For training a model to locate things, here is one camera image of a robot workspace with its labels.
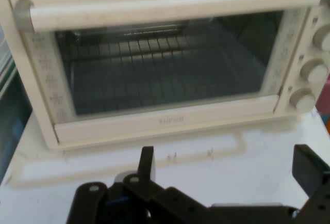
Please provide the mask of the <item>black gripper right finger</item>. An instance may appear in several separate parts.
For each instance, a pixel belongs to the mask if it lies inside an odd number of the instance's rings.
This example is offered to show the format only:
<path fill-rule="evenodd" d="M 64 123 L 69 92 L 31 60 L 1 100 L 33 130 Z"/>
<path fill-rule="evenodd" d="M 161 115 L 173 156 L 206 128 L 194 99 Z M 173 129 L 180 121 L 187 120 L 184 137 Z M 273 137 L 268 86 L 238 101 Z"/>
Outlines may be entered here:
<path fill-rule="evenodd" d="M 308 200 L 295 223 L 329 223 L 329 165 L 308 145 L 295 145 L 292 175 Z"/>

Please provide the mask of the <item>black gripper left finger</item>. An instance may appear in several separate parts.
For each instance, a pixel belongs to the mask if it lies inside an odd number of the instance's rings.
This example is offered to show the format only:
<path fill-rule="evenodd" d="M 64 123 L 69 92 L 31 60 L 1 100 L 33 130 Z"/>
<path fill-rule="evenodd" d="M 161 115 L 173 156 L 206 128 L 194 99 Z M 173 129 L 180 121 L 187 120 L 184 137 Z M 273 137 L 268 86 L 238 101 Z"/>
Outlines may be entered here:
<path fill-rule="evenodd" d="M 152 180 L 154 148 L 143 147 L 136 172 L 110 187 L 102 182 L 79 186 L 68 223 L 208 223 L 210 211 L 174 187 Z"/>

